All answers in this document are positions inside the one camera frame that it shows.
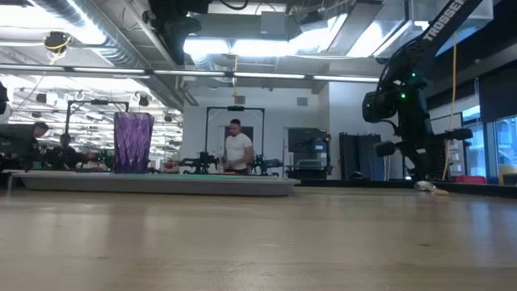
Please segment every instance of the ceiling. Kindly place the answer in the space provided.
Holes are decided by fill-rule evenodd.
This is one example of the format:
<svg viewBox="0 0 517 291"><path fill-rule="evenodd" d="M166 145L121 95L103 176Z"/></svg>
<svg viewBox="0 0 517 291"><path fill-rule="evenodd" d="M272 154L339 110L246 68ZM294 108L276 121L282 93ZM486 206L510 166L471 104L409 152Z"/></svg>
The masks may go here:
<svg viewBox="0 0 517 291"><path fill-rule="evenodd" d="M28 0L41 7L2 6L0 9L0 63L70 66L108 67L117 64L126 68L177 68L159 38L141 22L142 13L149 9L146 0L86 0L76 2L84 13L64 15L74 8L70 0L56 0L51 3L67 5L68 10L52 10L43 5L50 1ZM203 30L191 40L216 40L226 45L228 53L234 52L240 44L254 40L250 44L254 53L240 51L239 57L228 57L227 52L212 53L213 45L196 45L202 53L187 54L188 70L235 70L260 73L286 74L341 74L360 77L378 77L383 66L372 57L385 57L411 37L422 32L422 22L434 18L445 0L412 0L411 7L405 6L406 0L346 0L346 1L304 1L270 0L268 3L251 2L243 11L232 11L214 1L208 15L192 14L203 25ZM490 21L491 1L485 0L482 9L475 13L468 25L482 27ZM407 12L413 11L410 20L405 20ZM301 23L310 11L320 11L326 27L307 30ZM284 24L268 26L270 22L285 19ZM71 19L85 19L81 23L71 23ZM407 23L404 33L395 37L396 28ZM65 54L57 59L42 44L42 39L50 31L69 33L72 38ZM382 44L390 45L380 51ZM76 99L76 94L84 93L85 100L100 97L130 102L130 110L138 111L138 97L148 95L150 105L145 109L156 118L153 146L161 153L167 141L181 141L183 106L199 105L190 89L228 88L235 86L235 80L224 78L180 78L161 76L152 79L131 79L124 76L110 78L57 77L42 75L0 75L7 80L16 110L12 120L33 122L43 120L56 129L49 141L64 129L66 101ZM249 88L305 88L318 93L322 82L291 81L281 79L243 78L237 86ZM38 92L56 96L55 103L37 103ZM72 116L71 128L77 130L77 141L82 145L95 141L93 145L111 147L112 114L119 109L84 107ZM108 111L101 120L93 120L87 113ZM35 118L33 112L42 113ZM174 114L174 121L166 123L166 113ZM96 131L86 127L96 126ZM165 133L178 133L167 136Z"/></svg>

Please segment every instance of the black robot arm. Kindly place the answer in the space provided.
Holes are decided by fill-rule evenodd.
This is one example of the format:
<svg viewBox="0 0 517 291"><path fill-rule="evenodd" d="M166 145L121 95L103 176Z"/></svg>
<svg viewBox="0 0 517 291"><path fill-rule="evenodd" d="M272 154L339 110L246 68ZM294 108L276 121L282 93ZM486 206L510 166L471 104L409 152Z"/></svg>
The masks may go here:
<svg viewBox="0 0 517 291"><path fill-rule="evenodd" d="M364 98L363 118L367 122L378 123L398 114L395 134L402 142L379 145L377 154L386 156L400 150L414 164L415 179L438 179L444 169L444 142L472 137L468 130L434 135L422 90L427 86L426 75L432 70L436 53L481 2L450 0L422 35L391 56L376 91Z"/></svg>

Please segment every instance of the gray platform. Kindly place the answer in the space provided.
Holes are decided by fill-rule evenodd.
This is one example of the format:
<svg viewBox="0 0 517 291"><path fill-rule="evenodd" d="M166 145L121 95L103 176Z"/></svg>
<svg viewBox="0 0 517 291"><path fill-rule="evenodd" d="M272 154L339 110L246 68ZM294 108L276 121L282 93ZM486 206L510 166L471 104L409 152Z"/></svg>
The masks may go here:
<svg viewBox="0 0 517 291"><path fill-rule="evenodd" d="M30 190L137 192L201 195L288 196L299 181L233 175L121 175L112 173L18 173Z"/></svg>

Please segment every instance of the wooden table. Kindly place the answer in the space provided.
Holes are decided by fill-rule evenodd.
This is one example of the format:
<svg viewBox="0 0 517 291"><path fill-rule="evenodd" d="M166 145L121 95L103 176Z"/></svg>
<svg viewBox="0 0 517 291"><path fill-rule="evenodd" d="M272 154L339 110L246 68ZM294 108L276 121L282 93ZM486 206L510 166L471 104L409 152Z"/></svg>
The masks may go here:
<svg viewBox="0 0 517 291"><path fill-rule="evenodd" d="M297 191L0 196L0 290L515 290L514 200Z"/></svg>

